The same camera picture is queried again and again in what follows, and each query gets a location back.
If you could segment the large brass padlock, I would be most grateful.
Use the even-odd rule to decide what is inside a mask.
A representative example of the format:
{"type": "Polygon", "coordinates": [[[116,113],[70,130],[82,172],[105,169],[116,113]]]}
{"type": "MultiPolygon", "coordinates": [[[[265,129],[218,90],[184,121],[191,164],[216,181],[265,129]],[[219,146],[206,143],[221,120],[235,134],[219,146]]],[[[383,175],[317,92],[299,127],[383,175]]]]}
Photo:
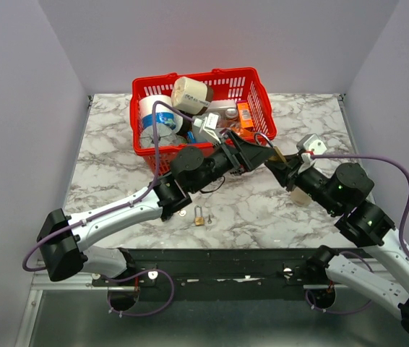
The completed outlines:
{"type": "Polygon", "coordinates": [[[258,145],[263,145],[263,142],[261,142],[259,139],[263,139],[264,143],[272,149],[273,154],[272,156],[269,158],[269,161],[273,161],[273,162],[278,162],[278,163],[287,163],[287,159],[286,157],[281,153],[280,149],[278,147],[276,147],[275,145],[273,145],[272,141],[269,139],[269,137],[262,133],[262,132],[255,132],[253,135],[254,141],[258,144],[258,145]]]}

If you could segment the small brass padlock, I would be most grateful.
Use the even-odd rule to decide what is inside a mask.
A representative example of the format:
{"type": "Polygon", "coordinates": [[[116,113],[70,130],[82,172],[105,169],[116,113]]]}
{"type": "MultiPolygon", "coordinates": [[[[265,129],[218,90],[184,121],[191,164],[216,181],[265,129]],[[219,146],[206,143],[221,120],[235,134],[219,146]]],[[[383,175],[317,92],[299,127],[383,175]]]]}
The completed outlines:
{"type": "Polygon", "coordinates": [[[196,226],[203,226],[205,224],[205,218],[203,216],[202,207],[200,205],[196,205],[194,207],[194,224],[196,226]]]}

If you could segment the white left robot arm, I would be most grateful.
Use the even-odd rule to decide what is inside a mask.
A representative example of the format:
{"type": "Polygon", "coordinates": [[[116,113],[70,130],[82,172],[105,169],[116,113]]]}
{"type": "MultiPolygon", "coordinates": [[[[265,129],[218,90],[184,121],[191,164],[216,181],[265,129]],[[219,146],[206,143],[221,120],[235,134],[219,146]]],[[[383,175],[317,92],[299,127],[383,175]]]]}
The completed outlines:
{"type": "Polygon", "coordinates": [[[77,273],[97,273],[119,286],[133,278],[134,262],[126,250],[97,247],[97,242],[138,223],[168,220],[191,204],[191,195],[226,173],[243,174],[258,168],[275,154],[229,132],[230,144],[221,143],[206,156],[195,146],[181,149],[170,170],[148,187],[105,207],[67,216],[61,209],[50,212],[37,237],[48,277],[53,282],[77,273]]]}

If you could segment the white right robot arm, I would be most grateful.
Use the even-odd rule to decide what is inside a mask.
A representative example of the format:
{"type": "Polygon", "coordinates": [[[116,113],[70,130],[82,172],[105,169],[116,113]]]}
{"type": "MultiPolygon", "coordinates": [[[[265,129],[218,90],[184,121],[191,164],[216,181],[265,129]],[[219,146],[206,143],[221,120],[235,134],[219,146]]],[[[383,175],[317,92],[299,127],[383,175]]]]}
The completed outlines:
{"type": "Polygon", "coordinates": [[[368,201],[374,182],[359,164],[342,163],[327,178],[309,162],[312,157],[299,153],[265,165],[282,187],[299,188],[336,217],[340,233],[383,265],[394,280],[385,280],[326,246],[309,258],[307,278],[314,283],[328,278],[359,292],[398,318],[409,334],[409,246],[402,228],[368,201]]]}

